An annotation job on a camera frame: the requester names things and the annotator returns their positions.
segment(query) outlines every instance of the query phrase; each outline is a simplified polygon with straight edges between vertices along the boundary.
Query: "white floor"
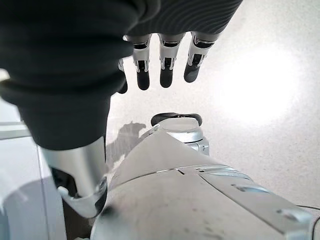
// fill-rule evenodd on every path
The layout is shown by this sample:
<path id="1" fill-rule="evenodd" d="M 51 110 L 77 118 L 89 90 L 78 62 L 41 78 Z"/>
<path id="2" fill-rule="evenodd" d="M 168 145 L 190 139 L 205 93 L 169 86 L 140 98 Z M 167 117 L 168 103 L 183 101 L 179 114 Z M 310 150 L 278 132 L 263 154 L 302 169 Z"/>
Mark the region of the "white floor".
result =
<path id="1" fill-rule="evenodd" d="M 320 207 L 319 26 L 319 0 L 244 0 L 191 84 L 184 37 L 168 89 L 153 35 L 147 91 L 138 89 L 132 59 L 124 61 L 128 92 L 112 97 L 108 161 L 139 142 L 153 115 L 199 113 L 216 161 L 293 203 Z"/>

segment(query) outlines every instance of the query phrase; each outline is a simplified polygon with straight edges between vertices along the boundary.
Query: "robotic hand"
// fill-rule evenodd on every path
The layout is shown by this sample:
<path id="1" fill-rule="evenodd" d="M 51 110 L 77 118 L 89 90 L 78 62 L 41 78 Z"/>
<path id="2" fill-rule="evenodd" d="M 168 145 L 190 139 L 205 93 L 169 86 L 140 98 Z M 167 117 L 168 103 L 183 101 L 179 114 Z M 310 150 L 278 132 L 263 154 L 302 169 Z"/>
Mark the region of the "robotic hand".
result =
<path id="1" fill-rule="evenodd" d="M 168 88 L 181 39 L 192 32 L 184 72 L 191 83 L 241 1 L 1 1 L 0 68 L 10 79 L 0 95 L 17 105 L 58 191 L 80 215 L 96 216 L 106 201 L 110 97 L 128 89 L 122 58 L 133 53 L 138 86 L 147 90 L 157 33 L 160 84 Z"/>

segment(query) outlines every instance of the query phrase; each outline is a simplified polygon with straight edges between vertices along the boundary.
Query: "silver metal arm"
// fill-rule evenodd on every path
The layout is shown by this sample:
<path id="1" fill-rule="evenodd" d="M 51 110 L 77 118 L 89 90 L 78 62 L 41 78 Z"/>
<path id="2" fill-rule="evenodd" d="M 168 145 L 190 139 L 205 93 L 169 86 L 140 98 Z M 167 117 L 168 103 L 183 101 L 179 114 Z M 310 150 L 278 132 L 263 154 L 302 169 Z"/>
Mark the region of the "silver metal arm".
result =
<path id="1" fill-rule="evenodd" d="M 312 215 L 185 141 L 197 121 L 161 121 L 117 169 L 90 240 L 310 240 Z"/>
<path id="2" fill-rule="evenodd" d="M 104 138 L 76 149 L 49 150 L 40 147 L 40 151 L 52 170 L 56 185 L 59 176 L 54 174 L 55 171 L 68 178 L 68 182 L 74 181 L 75 189 L 66 184 L 57 185 L 67 204 L 85 218 L 98 215 L 107 197 Z"/>

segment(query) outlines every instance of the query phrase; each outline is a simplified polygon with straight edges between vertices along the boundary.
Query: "robotic fingertip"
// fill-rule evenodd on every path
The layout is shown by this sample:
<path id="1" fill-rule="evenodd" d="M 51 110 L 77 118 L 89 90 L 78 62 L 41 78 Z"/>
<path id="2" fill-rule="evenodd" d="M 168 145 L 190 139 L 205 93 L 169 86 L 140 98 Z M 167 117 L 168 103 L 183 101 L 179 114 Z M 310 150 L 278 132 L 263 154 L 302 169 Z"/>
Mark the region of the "robotic fingertip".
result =
<path id="1" fill-rule="evenodd" d="M 122 86 L 122 88 L 118 91 L 118 93 L 120 94 L 125 94 L 128 91 L 128 83 L 127 80 L 125 80 L 124 85 Z"/>
<path id="2" fill-rule="evenodd" d="M 194 82 L 198 77 L 199 69 L 200 68 L 197 65 L 189 66 L 188 64 L 186 64 L 185 70 L 184 70 L 184 75 L 183 75 L 184 80 L 187 83 Z"/>
<path id="3" fill-rule="evenodd" d="M 169 88 L 172 84 L 172 78 L 173 78 L 173 70 L 170 70 L 169 68 L 161 69 L 160 72 L 160 84 L 163 88 Z"/>
<path id="4" fill-rule="evenodd" d="M 150 86 L 149 71 L 137 72 L 136 77 L 139 88 L 143 91 L 147 90 Z"/>

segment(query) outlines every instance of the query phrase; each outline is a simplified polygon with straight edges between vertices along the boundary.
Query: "silver metal panel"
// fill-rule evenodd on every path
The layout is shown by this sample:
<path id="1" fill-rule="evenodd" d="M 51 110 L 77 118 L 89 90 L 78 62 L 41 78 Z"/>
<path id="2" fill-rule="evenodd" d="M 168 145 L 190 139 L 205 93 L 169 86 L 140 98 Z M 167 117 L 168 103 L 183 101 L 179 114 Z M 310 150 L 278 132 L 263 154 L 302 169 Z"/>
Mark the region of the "silver metal panel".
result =
<path id="1" fill-rule="evenodd" d="M 251 180 L 201 173 L 218 191 L 244 207 L 288 240 L 311 239 L 312 214 L 269 192 Z"/>
<path id="2" fill-rule="evenodd" d="M 202 176 L 202 174 L 210 173 L 215 176 L 238 177 L 241 179 L 252 181 L 252 179 L 248 175 L 241 173 L 230 166 L 220 164 L 220 163 L 215 163 L 211 165 L 179 167 L 177 168 L 177 170 L 184 174 L 193 174 L 193 175 L 201 174 Z"/>
<path id="3" fill-rule="evenodd" d="M 183 175 L 169 170 L 131 180 L 109 192 L 106 208 L 96 219 L 90 239 L 284 240 L 285 237 L 198 174 Z"/>
<path id="4" fill-rule="evenodd" d="M 136 146 L 116 170 L 109 189 L 134 178 L 180 167 L 211 165 L 213 160 L 165 132 L 151 134 Z"/>
<path id="5" fill-rule="evenodd" d="M 202 140 L 197 141 L 196 144 L 199 146 L 199 152 L 209 156 L 210 155 L 210 146 L 209 146 L 209 141 L 203 137 Z"/>
<path id="6" fill-rule="evenodd" d="M 180 39 L 178 40 L 179 42 L 176 46 L 165 46 L 164 41 L 166 41 L 166 40 L 163 39 L 162 36 L 163 36 L 163 34 L 159 34 L 159 38 L 160 38 L 159 55 L 160 55 L 161 69 L 162 70 L 165 69 L 165 59 L 170 58 L 171 64 L 170 64 L 169 69 L 173 70 L 174 64 L 175 64 L 175 61 L 177 58 L 179 46 L 181 43 L 181 39 L 183 38 L 184 34 L 180 34 Z"/>
<path id="7" fill-rule="evenodd" d="M 23 122 L 0 122 L 0 140 L 29 136 L 30 132 Z"/>
<path id="8" fill-rule="evenodd" d="M 194 60 L 194 57 L 195 57 L 195 54 L 199 54 L 201 55 L 201 60 L 200 62 L 197 64 L 198 67 L 201 66 L 203 60 L 207 57 L 207 54 L 210 50 L 210 47 L 207 47 L 207 48 L 200 48 L 200 47 L 197 47 L 195 45 L 195 38 L 196 38 L 196 35 L 192 34 L 192 41 L 190 42 L 190 46 L 189 46 L 189 53 L 188 53 L 188 60 L 187 60 L 187 63 L 189 66 L 192 66 L 192 62 Z"/>
<path id="9" fill-rule="evenodd" d="M 199 145 L 196 142 L 188 143 L 186 145 L 189 146 L 190 148 L 196 150 L 197 152 L 199 152 Z"/>
<path id="10" fill-rule="evenodd" d="M 134 61 L 149 61 L 149 44 L 146 48 L 143 49 L 134 49 L 133 50 L 133 60 Z"/>

